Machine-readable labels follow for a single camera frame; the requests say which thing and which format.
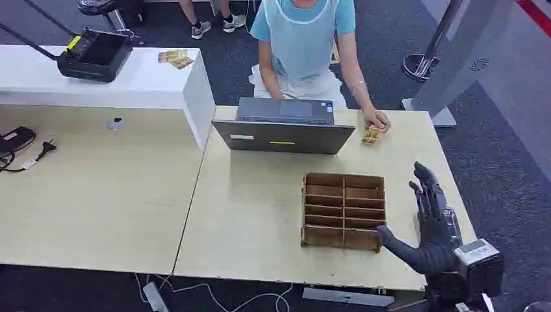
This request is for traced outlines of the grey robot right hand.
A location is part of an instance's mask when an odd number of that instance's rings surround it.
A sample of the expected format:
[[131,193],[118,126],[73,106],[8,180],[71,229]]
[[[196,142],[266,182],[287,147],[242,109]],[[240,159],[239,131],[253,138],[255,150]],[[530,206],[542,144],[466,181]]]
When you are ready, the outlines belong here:
[[418,207],[420,242],[414,248],[397,239],[385,225],[376,231],[381,244],[393,255],[423,275],[440,274],[454,269],[455,255],[452,235],[445,218],[446,197],[436,175],[416,161],[414,175],[418,183],[409,182]]

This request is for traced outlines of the person's left hand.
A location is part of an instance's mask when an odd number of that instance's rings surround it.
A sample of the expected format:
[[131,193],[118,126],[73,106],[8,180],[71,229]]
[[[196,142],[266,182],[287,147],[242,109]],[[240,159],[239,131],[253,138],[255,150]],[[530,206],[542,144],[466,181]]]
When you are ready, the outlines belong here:
[[391,122],[383,111],[374,108],[364,108],[362,109],[362,113],[366,129],[374,126],[382,133],[386,133],[391,128]]

